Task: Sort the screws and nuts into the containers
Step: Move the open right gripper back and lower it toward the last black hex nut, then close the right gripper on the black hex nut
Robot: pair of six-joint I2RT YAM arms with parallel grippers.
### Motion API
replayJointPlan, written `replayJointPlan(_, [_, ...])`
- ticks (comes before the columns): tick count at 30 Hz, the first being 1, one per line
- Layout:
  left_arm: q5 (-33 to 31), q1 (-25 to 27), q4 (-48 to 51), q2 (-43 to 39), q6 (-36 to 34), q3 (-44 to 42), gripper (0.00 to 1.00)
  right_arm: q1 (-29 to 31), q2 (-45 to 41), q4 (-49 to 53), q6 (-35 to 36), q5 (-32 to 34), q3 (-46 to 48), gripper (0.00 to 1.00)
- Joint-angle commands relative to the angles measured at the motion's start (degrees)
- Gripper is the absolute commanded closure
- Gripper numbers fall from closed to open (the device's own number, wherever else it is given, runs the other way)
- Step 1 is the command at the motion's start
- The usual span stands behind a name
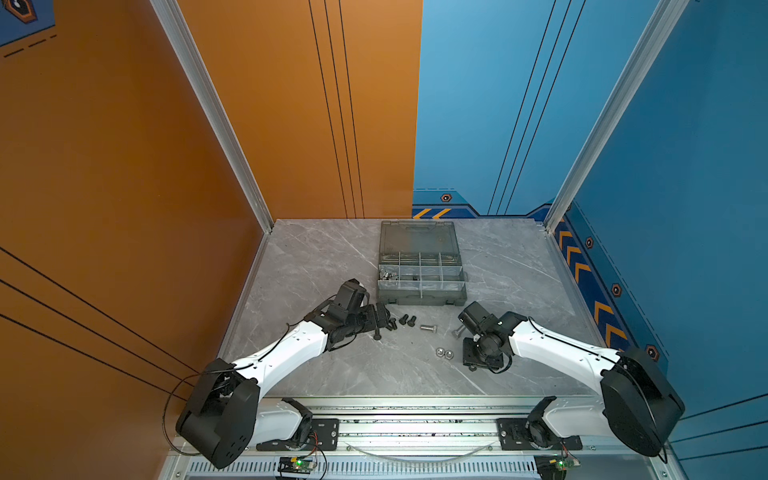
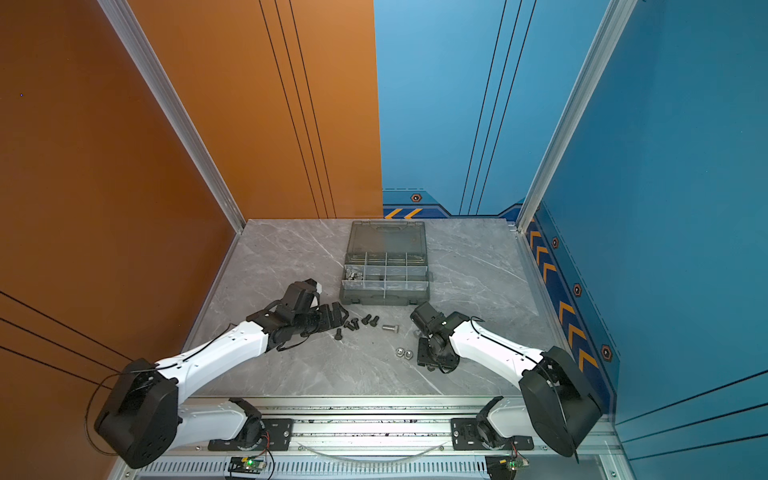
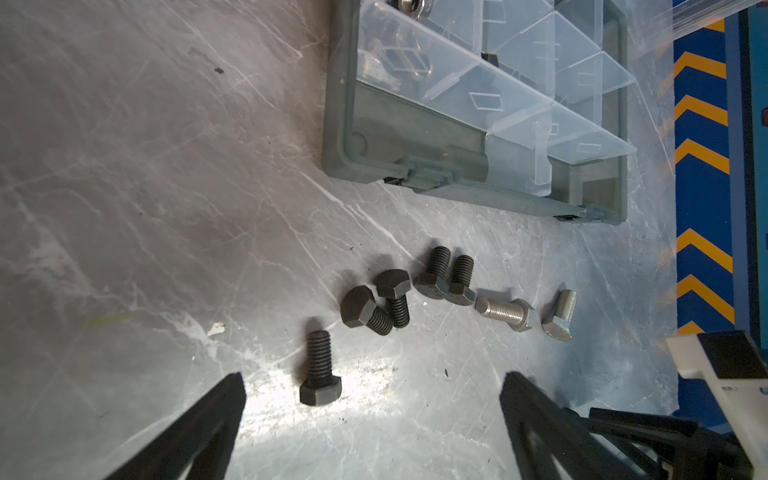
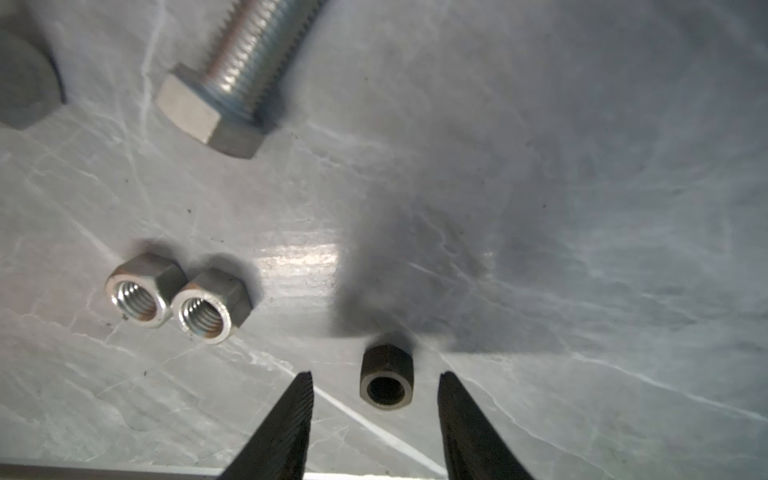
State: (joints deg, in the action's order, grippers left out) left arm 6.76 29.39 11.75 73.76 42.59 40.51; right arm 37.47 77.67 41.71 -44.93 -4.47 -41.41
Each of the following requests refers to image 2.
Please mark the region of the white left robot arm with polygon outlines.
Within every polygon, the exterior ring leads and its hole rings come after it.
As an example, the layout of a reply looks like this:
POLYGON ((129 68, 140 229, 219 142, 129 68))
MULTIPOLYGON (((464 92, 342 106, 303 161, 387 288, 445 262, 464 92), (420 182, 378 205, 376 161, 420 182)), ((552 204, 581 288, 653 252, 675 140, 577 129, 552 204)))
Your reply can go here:
POLYGON ((129 363, 111 375, 111 391, 86 430, 133 469, 195 443, 228 443, 245 451, 264 448, 262 413, 245 399, 232 397, 208 407, 186 402, 235 367, 293 348, 295 336, 307 341, 342 328, 348 311, 338 302, 321 303, 321 293, 313 279, 294 282, 282 298, 198 347, 156 362, 140 358, 129 363))

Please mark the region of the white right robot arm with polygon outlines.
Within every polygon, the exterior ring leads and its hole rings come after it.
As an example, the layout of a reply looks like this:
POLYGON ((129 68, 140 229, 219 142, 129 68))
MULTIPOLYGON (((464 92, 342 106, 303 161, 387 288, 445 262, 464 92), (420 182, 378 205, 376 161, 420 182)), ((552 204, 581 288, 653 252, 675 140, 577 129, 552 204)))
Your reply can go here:
POLYGON ((417 363, 449 374, 473 361, 517 386, 522 402, 496 396, 470 422, 470 445, 510 449, 532 436, 564 457, 578 456, 583 440, 605 413, 598 393, 571 355, 554 346, 527 347, 481 326, 460 312, 446 316, 425 302, 411 313, 420 331, 417 363))

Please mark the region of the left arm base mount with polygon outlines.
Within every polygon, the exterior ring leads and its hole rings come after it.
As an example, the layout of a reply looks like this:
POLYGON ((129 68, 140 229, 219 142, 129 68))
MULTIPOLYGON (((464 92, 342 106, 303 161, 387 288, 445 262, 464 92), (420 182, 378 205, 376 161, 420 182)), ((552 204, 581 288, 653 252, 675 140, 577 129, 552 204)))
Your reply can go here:
POLYGON ((229 403, 246 414, 246 421, 238 434, 229 440, 210 440, 209 451, 271 451, 284 452, 289 449, 294 420, 265 419, 263 414, 243 398, 232 397, 229 403))

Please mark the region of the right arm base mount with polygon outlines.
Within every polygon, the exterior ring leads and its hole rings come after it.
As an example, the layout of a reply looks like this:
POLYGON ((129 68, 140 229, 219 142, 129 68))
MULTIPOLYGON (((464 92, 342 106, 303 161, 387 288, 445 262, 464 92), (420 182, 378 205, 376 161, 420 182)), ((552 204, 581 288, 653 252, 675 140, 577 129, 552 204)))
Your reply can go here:
POLYGON ((452 418, 451 441, 455 451, 470 450, 523 450, 535 448, 530 435, 502 436, 491 425, 489 413, 503 396, 493 397, 473 418, 452 418))

